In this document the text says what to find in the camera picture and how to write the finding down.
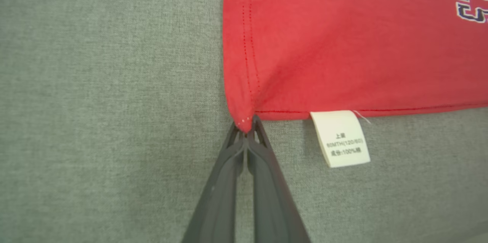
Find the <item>white clothing tag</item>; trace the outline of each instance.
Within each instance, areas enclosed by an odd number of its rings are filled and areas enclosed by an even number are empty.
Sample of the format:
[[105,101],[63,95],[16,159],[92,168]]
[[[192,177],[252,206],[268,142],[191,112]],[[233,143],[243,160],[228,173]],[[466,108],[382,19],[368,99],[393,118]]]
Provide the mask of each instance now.
[[352,111],[311,112],[322,153],[331,168],[371,161],[363,129]]

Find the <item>care label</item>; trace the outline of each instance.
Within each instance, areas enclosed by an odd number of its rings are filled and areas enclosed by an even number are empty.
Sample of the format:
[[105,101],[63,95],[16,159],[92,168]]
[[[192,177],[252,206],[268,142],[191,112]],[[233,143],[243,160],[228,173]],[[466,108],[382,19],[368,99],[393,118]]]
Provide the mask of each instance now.
[[311,112],[327,165],[331,168],[371,161],[363,129],[352,111]]

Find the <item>loose white thread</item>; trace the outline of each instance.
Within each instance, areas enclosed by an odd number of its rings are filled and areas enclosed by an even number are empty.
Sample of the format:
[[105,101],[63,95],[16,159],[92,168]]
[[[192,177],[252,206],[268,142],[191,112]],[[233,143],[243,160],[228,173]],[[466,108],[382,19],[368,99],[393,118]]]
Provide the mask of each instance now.
[[366,122],[368,122],[371,125],[371,122],[369,122],[369,120],[366,117],[360,114],[359,111],[353,111],[353,112],[357,113],[362,119],[366,120]]

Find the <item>red fabric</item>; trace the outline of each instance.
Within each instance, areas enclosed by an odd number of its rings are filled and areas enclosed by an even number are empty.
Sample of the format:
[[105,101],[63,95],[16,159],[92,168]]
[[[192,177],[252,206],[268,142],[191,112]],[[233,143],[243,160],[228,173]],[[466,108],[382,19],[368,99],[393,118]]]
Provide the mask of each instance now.
[[488,106],[486,19],[488,0],[224,0],[230,113],[248,131],[255,113]]

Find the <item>gray fabric surface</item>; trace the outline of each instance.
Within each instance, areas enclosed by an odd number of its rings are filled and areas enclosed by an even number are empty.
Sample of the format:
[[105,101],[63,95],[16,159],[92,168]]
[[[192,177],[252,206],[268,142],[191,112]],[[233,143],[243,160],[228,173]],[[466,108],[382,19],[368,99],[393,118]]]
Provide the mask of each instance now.
[[[1,243],[181,240],[231,123],[221,16],[222,0],[0,0]],[[265,122],[313,242],[488,231],[488,109],[371,122],[372,162],[340,169],[311,120]]]

